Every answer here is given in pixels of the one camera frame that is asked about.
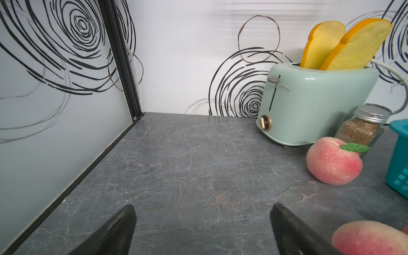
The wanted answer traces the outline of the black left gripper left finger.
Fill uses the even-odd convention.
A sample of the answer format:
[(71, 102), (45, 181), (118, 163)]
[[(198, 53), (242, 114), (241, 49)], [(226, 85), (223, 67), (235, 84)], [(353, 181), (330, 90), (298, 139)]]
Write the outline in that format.
[(111, 217), (71, 255), (127, 255), (137, 223), (133, 205), (128, 204)]

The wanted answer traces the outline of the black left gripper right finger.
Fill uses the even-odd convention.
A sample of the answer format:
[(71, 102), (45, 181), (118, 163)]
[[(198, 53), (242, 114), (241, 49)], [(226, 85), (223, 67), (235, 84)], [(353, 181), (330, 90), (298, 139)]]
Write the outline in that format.
[(341, 254), (281, 203), (273, 205), (270, 220), (281, 255)]

